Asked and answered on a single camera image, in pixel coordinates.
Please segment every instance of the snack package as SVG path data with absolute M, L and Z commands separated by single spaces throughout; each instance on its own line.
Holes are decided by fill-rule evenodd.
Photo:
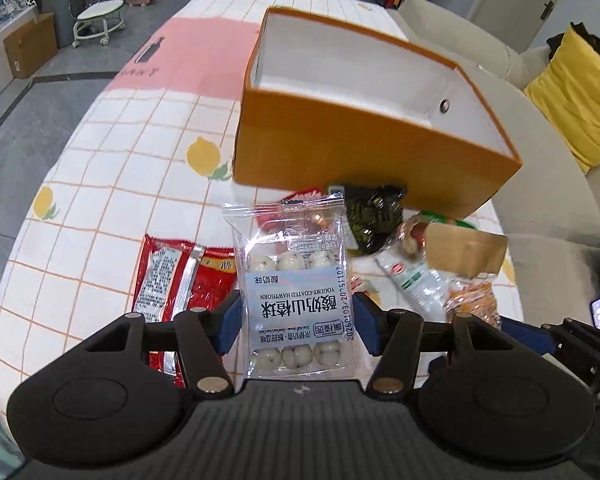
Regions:
M 492 278 L 470 280 L 461 276 L 452 277 L 445 305 L 449 320 L 456 312 L 468 312 L 490 325 L 500 327 L 498 303 L 491 282 Z
M 339 195 L 222 208 L 234 229 L 247 378 L 355 370 L 343 212 Z
M 319 187 L 311 187 L 303 191 L 298 191 L 285 196 L 281 202 L 292 202 L 295 200 L 301 200 L 302 202 L 308 202 L 309 200 L 316 200 L 323 196 L 322 190 Z M 280 212 L 278 210 L 278 203 L 273 204 L 273 208 L 268 213 L 262 211 L 256 216 L 256 223 L 262 232 L 267 233 L 270 230 L 275 231 L 278 227 L 278 221 L 280 220 Z
M 400 225 L 376 262 L 425 320 L 469 312 L 499 326 L 491 282 L 506 249 L 504 236 L 422 212 Z
M 170 321 L 187 308 L 213 310 L 234 288 L 235 280 L 232 248 L 206 248 L 145 235 L 133 311 L 152 323 Z M 152 352 L 149 364 L 184 386 L 175 352 Z
M 414 312 L 425 321 L 444 322 L 446 277 L 429 269 L 422 253 L 407 253 L 403 242 L 404 238 L 390 238 L 384 249 L 376 254 L 376 262 L 400 289 Z
M 345 243 L 351 254 L 374 254 L 402 222 L 406 190 L 395 186 L 376 188 L 330 186 L 329 193 L 342 193 L 347 209 Z

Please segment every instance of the tablecloth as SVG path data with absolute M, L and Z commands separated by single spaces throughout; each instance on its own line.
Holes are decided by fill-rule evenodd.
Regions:
M 0 282 L 3 423 L 21 381 L 131 310 L 145 232 L 230 246 L 222 204 L 287 194 L 231 179 L 244 70 L 271 5 L 404 37 L 385 9 L 356 0 L 191 0 L 167 21 L 91 105 L 22 224 Z M 469 220 L 502 233 L 490 202 Z M 352 268 L 383 308 L 406 306 L 371 258 Z M 522 319 L 509 255 L 494 291 L 500 313 Z M 224 357 L 237 383 L 239 348 Z M 373 360 L 361 363 L 364 380 Z

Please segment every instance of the gray trash bin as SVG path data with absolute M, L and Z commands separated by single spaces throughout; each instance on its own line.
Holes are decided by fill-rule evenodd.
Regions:
M 52 12 L 54 14 L 54 28 L 56 29 L 56 41 L 58 48 L 62 48 L 74 42 L 75 18 L 71 15 L 69 0 L 36 0 L 40 12 Z

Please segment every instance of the door handle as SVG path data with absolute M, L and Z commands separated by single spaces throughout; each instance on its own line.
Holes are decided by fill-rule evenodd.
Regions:
M 547 4 L 544 4 L 544 11 L 540 15 L 541 20 L 546 20 L 551 14 L 552 10 L 554 10 L 555 4 L 552 0 L 549 0 Z

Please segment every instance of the cardboard box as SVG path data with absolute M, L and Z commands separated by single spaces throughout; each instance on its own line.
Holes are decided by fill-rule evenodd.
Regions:
M 244 79 L 239 184 L 394 184 L 408 189 L 408 208 L 464 218 L 521 166 L 456 63 L 365 27 L 268 9 Z
M 4 38 L 4 48 L 11 72 L 16 79 L 26 79 L 58 51 L 53 13 L 40 14 Z
M 498 274 L 507 254 L 507 237 L 433 222 L 424 231 L 427 265 L 458 276 Z

